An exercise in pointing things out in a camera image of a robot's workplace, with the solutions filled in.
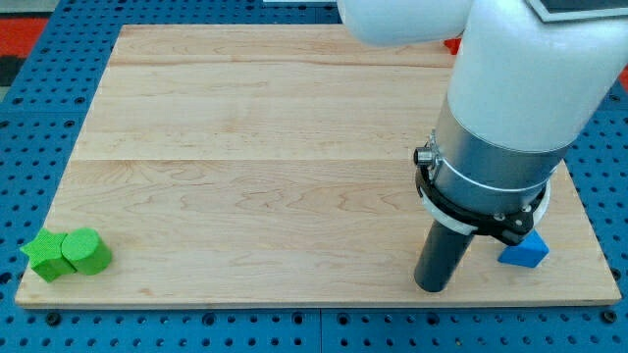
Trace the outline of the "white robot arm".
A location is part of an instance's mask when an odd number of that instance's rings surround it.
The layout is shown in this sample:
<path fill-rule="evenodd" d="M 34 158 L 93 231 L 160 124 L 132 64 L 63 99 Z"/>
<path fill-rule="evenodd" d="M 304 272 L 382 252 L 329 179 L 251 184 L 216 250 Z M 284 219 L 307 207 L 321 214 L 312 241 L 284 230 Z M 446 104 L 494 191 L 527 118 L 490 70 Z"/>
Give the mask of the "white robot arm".
<path fill-rule="evenodd" d="M 352 1 L 360 41 L 459 38 L 436 128 L 414 153 L 434 222 L 414 271 L 443 290 L 475 235 L 521 243 L 543 218 L 550 179 L 627 63 L 627 6 L 561 1 Z"/>

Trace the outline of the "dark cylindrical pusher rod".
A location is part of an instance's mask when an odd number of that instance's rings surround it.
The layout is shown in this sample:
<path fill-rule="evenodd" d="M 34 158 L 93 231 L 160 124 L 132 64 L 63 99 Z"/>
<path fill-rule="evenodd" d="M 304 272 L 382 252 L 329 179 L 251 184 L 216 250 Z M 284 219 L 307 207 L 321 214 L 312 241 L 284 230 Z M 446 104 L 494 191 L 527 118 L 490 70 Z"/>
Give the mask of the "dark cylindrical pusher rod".
<path fill-rule="evenodd" d="M 443 291 L 474 237 L 433 221 L 414 270 L 416 284 L 428 292 Z"/>

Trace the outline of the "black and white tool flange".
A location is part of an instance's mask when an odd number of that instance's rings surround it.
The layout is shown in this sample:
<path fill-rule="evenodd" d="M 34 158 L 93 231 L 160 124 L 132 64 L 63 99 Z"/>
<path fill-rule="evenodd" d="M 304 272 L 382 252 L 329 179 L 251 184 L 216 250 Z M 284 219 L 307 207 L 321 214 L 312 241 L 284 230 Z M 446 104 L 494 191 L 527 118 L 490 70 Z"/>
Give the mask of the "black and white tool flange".
<path fill-rule="evenodd" d="M 429 178 L 429 169 L 418 167 L 416 188 L 423 205 L 433 218 L 445 227 L 463 235 L 487 235 L 506 245 L 516 246 L 533 232 L 550 203 L 550 182 L 540 193 L 514 213 L 477 213 L 447 199 Z"/>

